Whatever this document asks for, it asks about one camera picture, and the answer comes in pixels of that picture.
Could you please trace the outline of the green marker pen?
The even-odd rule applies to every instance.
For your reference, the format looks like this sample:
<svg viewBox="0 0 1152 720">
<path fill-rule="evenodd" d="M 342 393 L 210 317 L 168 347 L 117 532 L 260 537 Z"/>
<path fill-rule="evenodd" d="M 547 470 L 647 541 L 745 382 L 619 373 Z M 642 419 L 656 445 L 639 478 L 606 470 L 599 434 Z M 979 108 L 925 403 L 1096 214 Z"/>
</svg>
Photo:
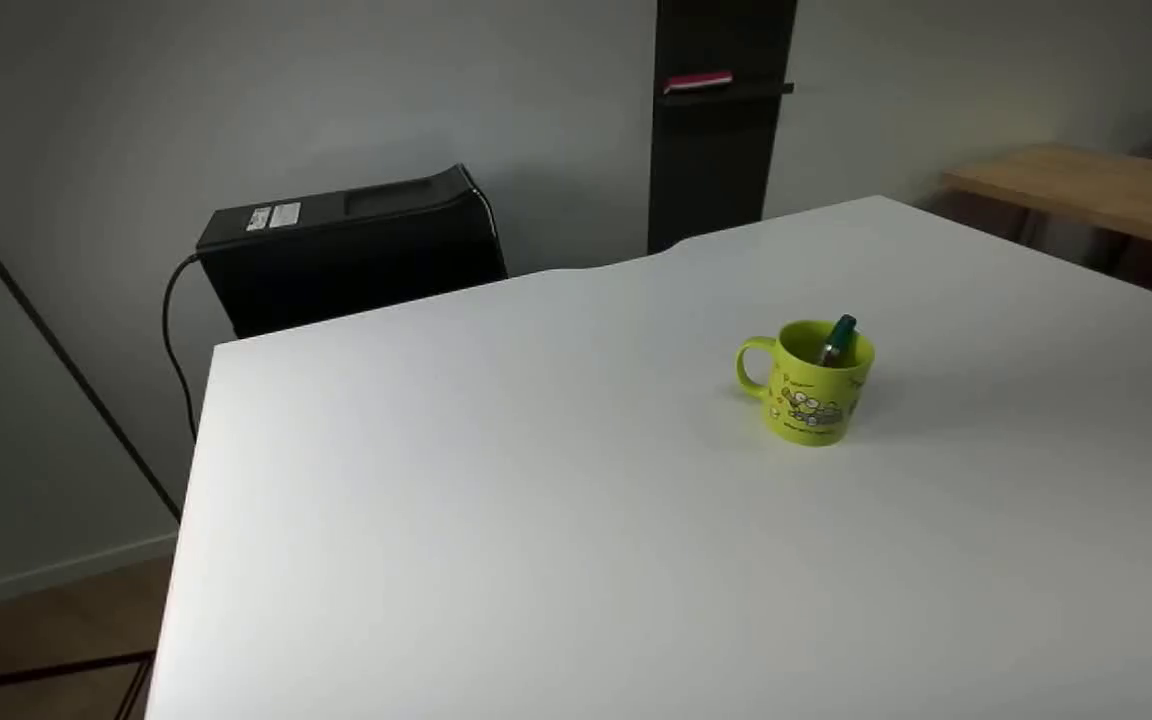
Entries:
<svg viewBox="0 0 1152 720">
<path fill-rule="evenodd" d="M 857 341 L 857 317 L 841 317 L 819 344 L 819 366 L 841 366 L 851 341 Z"/>
</svg>

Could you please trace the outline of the black computer tower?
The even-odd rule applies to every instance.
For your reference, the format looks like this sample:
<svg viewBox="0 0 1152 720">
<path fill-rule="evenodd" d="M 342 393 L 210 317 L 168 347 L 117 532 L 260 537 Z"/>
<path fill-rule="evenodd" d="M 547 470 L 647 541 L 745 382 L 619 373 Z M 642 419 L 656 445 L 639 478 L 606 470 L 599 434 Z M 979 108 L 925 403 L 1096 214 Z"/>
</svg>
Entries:
<svg viewBox="0 0 1152 720">
<path fill-rule="evenodd" d="M 464 163 L 218 207 L 194 257 L 238 336 L 509 276 L 493 202 Z"/>
</svg>

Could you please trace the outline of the green ceramic mug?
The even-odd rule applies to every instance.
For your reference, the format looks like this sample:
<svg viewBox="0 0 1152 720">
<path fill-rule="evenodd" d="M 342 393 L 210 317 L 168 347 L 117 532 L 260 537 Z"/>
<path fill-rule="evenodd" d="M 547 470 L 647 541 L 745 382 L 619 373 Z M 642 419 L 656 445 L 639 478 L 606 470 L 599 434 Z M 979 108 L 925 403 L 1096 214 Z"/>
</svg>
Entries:
<svg viewBox="0 0 1152 720">
<path fill-rule="evenodd" d="M 859 332 L 841 366 L 819 366 L 819 344 L 834 318 L 792 318 L 775 336 L 747 336 L 736 347 L 736 382 L 759 403 L 763 424 L 806 448 L 848 434 L 874 347 Z"/>
</svg>

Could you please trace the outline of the dark tall shelf column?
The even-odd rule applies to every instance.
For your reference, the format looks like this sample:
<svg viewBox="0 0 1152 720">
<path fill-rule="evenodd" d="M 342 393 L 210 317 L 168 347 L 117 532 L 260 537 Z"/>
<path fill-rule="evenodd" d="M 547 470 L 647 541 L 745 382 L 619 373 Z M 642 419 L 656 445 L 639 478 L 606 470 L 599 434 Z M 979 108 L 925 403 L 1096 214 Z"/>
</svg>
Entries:
<svg viewBox="0 0 1152 720">
<path fill-rule="evenodd" d="M 763 214 L 800 0 L 656 0 L 647 246 Z M 665 76 L 736 73 L 665 96 Z"/>
</svg>

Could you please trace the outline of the pink item on shelf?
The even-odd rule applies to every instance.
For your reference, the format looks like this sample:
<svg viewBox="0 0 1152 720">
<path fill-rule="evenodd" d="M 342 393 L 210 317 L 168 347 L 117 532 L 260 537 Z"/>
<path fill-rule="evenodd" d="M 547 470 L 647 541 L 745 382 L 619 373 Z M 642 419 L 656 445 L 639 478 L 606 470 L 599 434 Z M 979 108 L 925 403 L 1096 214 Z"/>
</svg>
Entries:
<svg viewBox="0 0 1152 720">
<path fill-rule="evenodd" d="M 712 92 L 712 87 L 732 87 L 736 73 L 679 73 L 665 76 L 658 92 L 679 96 L 679 92 Z"/>
</svg>

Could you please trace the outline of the black diagonal tripod leg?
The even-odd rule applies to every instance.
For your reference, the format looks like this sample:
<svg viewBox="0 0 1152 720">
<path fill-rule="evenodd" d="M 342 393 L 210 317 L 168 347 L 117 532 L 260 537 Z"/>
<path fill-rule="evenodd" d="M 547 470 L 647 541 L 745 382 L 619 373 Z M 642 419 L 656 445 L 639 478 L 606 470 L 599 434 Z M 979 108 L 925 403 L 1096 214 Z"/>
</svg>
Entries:
<svg viewBox="0 0 1152 720">
<path fill-rule="evenodd" d="M 168 492 L 168 485 L 156 474 L 156 469 L 143 461 L 143 450 L 131 445 L 131 434 L 118 427 L 118 419 L 111 414 L 111 406 L 99 399 L 99 393 L 92 387 L 92 379 L 82 376 L 82 366 L 70 359 L 70 350 L 58 344 L 58 336 L 52 332 L 52 323 L 40 317 L 40 306 L 32 302 L 32 294 L 22 293 L 22 283 L 13 276 L 13 269 L 0 258 L 0 283 L 6 288 L 6 294 L 20 302 L 20 311 L 26 317 L 26 323 L 40 332 L 40 341 L 52 347 L 52 354 L 58 359 L 58 366 L 69 373 L 69 379 L 80 387 L 80 396 L 92 403 L 92 411 L 99 414 L 99 424 L 109 427 L 109 434 L 128 450 L 128 461 L 134 465 L 134 470 L 143 474 L 149 492 L 161 501 L 161 508 L 178 525 L 185 508 L 178 501 Z"/>
</svg>

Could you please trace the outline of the wooden side table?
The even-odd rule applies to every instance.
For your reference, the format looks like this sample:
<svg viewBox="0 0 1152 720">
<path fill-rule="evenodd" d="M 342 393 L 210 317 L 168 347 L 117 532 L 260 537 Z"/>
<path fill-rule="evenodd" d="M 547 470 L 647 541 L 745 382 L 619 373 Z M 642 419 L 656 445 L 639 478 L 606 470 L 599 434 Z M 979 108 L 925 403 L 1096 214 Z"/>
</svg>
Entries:
<svg viewBox="0 0 1152 720">
<path fill-rule="evenodd" d="M 1122 231 L 1152 244 L 1152 158 L 1072 143 L 1027 143 L 939 171 L 952 192 Z"/>
</svg>

